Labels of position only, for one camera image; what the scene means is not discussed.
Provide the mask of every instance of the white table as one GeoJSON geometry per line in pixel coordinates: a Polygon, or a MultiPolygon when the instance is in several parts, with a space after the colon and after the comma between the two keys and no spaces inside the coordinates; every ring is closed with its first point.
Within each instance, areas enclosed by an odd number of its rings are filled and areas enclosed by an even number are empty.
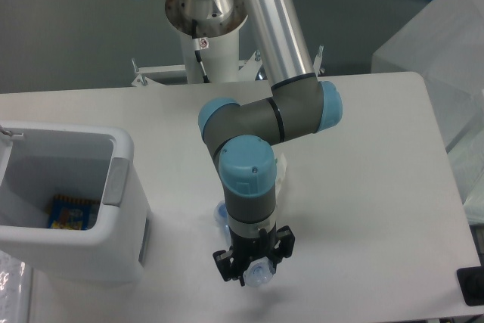
{"type": "Polygon", "coordinates": [[[223,198],[197,115],[211,98],[269,95],[264,82],[0,95],[0,119],[119,126],[154,212],[144,277],[123,286],[34,274],[36,322],[370,322],[474,315],[455,272],[477,266],[422,79],[332,78],[341,123],[275,147],[288,160],[279,225],[294,254],[258,290],[225,283],[212,252],[223,198]]]}

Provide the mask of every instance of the silver metal tube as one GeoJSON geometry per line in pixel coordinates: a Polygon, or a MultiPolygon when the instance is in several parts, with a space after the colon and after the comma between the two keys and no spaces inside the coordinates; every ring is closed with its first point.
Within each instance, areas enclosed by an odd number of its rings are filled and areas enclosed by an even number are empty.
{"type": "Polygon", "coordinates": [[[245,0],[269,82],[314,73],[293,0],[245,0]]]}

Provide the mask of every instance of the floor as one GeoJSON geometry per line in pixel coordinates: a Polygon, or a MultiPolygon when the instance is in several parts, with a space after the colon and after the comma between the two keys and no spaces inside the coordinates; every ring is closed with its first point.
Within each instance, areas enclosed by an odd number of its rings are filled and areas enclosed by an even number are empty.
{"type": "MultiPolygon", "coordinates": [[[[369,73],[371,55],[427,0],[294,0],[327,75],[369,73]]],[[[0,92],[128,86],[140,67],[181,64],[164,0],[0,0],[0,92]]],[[[240,56],[256,49],[250,22],[240,56]]]]}

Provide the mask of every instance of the white bin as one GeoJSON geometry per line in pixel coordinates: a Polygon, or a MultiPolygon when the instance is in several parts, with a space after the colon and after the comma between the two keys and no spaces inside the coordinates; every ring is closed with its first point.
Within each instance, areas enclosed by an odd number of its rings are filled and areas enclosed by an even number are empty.
{"type": "Polygon", "coordinates": [[[0,250],[64,278],[140,278],[150,207],[128,133],[63,124],[0,125],[16,134],[0,134],[0,250]],[[94,226],[48,228],[56,194],[100,200],[94,226]]]}

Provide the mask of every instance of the snack package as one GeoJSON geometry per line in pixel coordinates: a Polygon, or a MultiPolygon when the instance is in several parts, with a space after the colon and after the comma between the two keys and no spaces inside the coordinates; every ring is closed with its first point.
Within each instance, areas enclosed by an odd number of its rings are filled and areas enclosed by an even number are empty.
{"type": "Polygon", "coordinates": [[[99,211],[99,201],[57,195],[52,200],[48,227],[64,230],[91,228],[99,211]]]}

